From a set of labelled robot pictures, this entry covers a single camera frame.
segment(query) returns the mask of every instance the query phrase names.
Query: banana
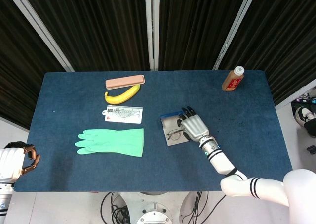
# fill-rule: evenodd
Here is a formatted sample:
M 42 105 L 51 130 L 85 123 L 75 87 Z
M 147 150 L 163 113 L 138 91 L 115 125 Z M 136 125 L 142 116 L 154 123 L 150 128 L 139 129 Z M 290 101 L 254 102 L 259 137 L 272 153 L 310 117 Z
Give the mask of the banana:
M 118 96 L 108 96 L 108 92 L 105 92 L 105 101 L 109 104 L 121 104 L 131 99 L 139 91 L 139 88 L 140 85 L 134 85 L 130 89 L 125 91 L 123 94 L 120 94 Z

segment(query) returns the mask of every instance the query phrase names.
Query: eyeglasses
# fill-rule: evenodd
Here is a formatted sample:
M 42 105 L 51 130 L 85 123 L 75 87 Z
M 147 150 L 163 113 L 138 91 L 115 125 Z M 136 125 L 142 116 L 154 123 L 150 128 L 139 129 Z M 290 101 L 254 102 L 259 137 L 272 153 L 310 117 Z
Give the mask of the eyeglasses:
M 171 139 L 173 141 L 176 141 L 176 140 L 180 139 L 183 130 L 184 129 L 180 129 L 180 130 L 173 129 L 173 130 L 169 131 L 168 134 L 166 135 L 168 137 L 167 140 Z

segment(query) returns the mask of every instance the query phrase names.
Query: table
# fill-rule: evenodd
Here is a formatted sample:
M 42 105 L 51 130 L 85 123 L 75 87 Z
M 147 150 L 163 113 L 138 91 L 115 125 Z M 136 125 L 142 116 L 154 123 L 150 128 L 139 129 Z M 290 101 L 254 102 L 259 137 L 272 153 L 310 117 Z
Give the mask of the table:
M 124 106 L 143 107 L 142 124 L 105 122 L 105 80 L 145 75 Z M 291 170 L 265 73 L 245 71 L 233 92 L 221 84 L 228 71 L 58 72 L 44 77 L 28 144 L 41 161 L 16 191 L 217 191 L 216 173 L 198 144 L 167 147 L 160 115 L 191 106 L 230 161 L 248 177 L 282 180 Z M 119 95 L 127 88 L 109 91 Z M 144 128 L 143 157 L 77 155 L 85 129 Z

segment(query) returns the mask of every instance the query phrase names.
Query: robotic arm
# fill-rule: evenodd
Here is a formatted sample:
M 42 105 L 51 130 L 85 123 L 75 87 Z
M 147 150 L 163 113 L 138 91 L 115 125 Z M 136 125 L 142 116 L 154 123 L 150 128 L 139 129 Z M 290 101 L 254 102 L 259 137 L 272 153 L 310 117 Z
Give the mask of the robotic arm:
M 291 224 L 313 224 L 316 205 L 316 174 L 308 170 L 290 171 L 283 182 L 247 178 L 227 158 L 199 115 L 191 107 L 182 108 L 178 125 L 188 140 L 199 142 L 215 170 L 225 175 L 221 189 L 228 196 L 249 196 L 288 206 Z

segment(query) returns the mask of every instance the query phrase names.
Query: sauce bottle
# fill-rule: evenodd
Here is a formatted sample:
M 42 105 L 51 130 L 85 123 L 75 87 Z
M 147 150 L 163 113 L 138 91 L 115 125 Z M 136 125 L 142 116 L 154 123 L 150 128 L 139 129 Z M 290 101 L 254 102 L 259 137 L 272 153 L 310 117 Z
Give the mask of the sauce bottle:
M 237 66 L 234 70 L 230 71 L 227 78 L 222 84 L 223 91 L 233 91 L 243 79 L 245 69 L 242 66 Z

